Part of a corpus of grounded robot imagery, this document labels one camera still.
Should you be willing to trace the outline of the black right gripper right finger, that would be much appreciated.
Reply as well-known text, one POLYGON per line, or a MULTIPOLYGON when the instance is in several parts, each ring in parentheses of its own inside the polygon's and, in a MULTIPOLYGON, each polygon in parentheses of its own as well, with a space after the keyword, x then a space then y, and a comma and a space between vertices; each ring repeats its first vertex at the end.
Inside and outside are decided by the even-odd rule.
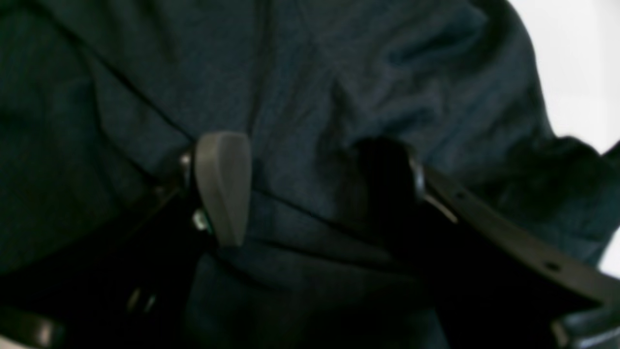
POLYGON ((617 349, 619 281, 517 227, 390 138, 356 144, 373 229, 453 349, 617 349))

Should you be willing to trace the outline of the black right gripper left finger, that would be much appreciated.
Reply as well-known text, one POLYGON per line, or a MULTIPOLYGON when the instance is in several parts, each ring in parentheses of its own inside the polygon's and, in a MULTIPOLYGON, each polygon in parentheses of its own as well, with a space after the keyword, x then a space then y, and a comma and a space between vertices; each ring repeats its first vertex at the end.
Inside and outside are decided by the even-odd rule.
POLYGON ((170 349, 202 254, 244 242, 248 135, 203 134, 126 214, 1 277, 3 349, 170 349))

